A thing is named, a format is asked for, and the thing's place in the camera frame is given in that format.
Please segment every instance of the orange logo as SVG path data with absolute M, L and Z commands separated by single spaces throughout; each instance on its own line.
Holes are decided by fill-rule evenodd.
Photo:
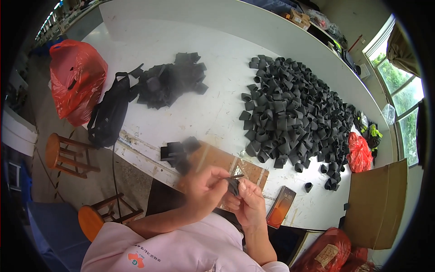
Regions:
M 133 260 L 132 263 L 134 265 L 137 265 L 138 268 L 144 268 L 144 262 L 142 261 L 143 259 L 141 257 L 139 257 L 137 255 L 137 253 L 136 254 L 129 253 L 128 254 L 128 259 L 129 260 Z

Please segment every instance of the black cable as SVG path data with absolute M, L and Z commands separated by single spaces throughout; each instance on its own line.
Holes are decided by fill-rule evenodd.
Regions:
M 115 183 L 115 193 L 118 195 L 118 188 L 116 187 L 116 178 L 115 178 L 115 144 L 113 145 L 112 149 L 112 172 L 113 172 L 113 182 Z M 121 207 L 119 206 L 119 198 L 116 199 L 118 202 L 118 212 L 119 212 L 119 218 L 121 218 Z

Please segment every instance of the window frame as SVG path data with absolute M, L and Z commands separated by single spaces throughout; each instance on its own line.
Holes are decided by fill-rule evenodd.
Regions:
M 387 87 L 387 84 L 385 83 L 384 78 L 382 77 L 381 73 L 379 72 L 379 66 L 381 66 L 385 61 L 387 60 L 387 57 L 385 56 L 382 60 L 379 61 L 379 63 L 377 65 L 373 65 L 373 63 L 371 62 L 369 56 L 367 55 L 367 52 L 371 51 L 373 52 L 373 47 L 374 46 L 380 46 L 382 43 L 379 43 L 378 41 L 375 42 L 374 45 L 372 45 L 370 47 L 370 49 L 368 51 L 363 51 L 364 56 L 366 57 L 367 61 L 370 63 L 370 66 L 373 68 L 373 71 L 375 72 L 376 77 L 378 78 L 379 83 L 381 84 L 381 87 L 384 91 L 385 97 L 387 98 L 387 102 L 391 105 L 394 106 L 394 102 L 393 102 L 393 96 L 397 93 L 399 93 L 401 90 L 403 90 L 403 88 L 405 88 L 406 86 L 408 86 L 412 80 L 414 80 L 417 76 L 412 75 L 407 81 L 405 81 L 399 88 L 397 88 L 396 90 L 394 90 L 393 92 L 390 93 L 390 90 Z M 404 113 L 402 113 L 401 115 L 397 115 L 397 112 L 395 113 L 395 121 L 393 124 L 394 127 L 394 131 L 396 134 L 396 141 L 397 141 L 397 148 L 398 148 L 398 157 L 399 160 L 402 160 L 405 158 L 405 146 L 404 146 L 404 142 L 403 142 L 403 135 L 402 135 L 402 130 L 400 127 L 400 120 L 406 118 L 408 115 L 410 115 L 416 108 L 418 108 L 418 102 L 412 106 L 410 109 L 408 109 L 407 111 L 405 111 Z M 408 168 L 412 168 L 414 166 L 418 165 L 418 158 L 417 158 L 417 162 L 415 164 L 410 165 Z

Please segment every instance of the floor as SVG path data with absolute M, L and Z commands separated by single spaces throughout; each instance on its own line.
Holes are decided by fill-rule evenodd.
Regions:
M 115 195 L 112 173 L 112 150 L 102 148 L 90 152 L 92 165 L 101 169 L 100 173 L 90 172 L 87 179 L 52 170 L 45 165 L 45 145 L 50 134 L 76 141 L 89 143 L 87 130 L 84 127 L 74 128 L 67 120 L 60 120 L 51 91 L 50 57 L 32 56 L 29 59 L 27 75 L 28 100 L 21 115 L 30 123 L 36 125 L 38 140 L 33 158 L 28 158 L 28 166 L 33 179 L 32 197 L 37 202 L 68 202 L 77 210 L 82 205 L 92 205 Z M 118 192 L 124 193 L 124 199 L 134 208 L 147 210 L 147 202 L 151 189 L 152 177 L 115 154 L 115 177 Z M 125 215 L 127 209 L 121 206 Z

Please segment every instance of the wooden stool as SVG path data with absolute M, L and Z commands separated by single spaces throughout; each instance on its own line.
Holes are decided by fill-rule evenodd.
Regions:
M 122 199 L 123 196 L 123 193 L 119 193 L 92 206 L 84 205 L 80 208 L 79 224 L 83 233 L 89 239 L 89 241 L 92 242 L 95 239 L 98 232 L 103 227 L 105 219 L 111 218 L 112 222 L 124 224 L 133 221 L 136 217 L 140 216 L 144 212 L 142 209 L 138 209 L 136 211 L 127 202 L 125 202 L 125 200 Z M 132 212 L 128 215 L 124 215 L 121 218 L 115 219 L 113 217 L 113 215 L 115 214 L 115 212 L 113 211 L 113 207 L 117 199 L 119 199 L 119 201 Z M 100 213 L 98 213 L 98 210 L 107 206 L 109 206 L 109 211 L 103 215 L 100 215 Z
M 77 151 L 62 148 L 60 147 L 60 143 L 72 145 L 77 148 Z M 59 169 L 62 172 L 71 174 L 79 178 L 87 178 L 87 172 L 100 172 L 100 168 L 90 165 L 88 152 L 89 149 L 95 148 L 90 144 L 85 144 L 71 139 L 67 139 L 57 135 L 56 133 L 53 133 L 52 135 L 50 135 L 50 137 L 48 137 L 47 145 L 45 146 L 45 163 L 47 164 L 48 168 Z M 77 161 L 77 158 L 83 157 L 83 151 L 86 153 L 86 164 Z M 61 156 L 61 153 L 73 156 L 74 159 Z M 62 164 L 74 166 L 75 171 L 62 166 Z

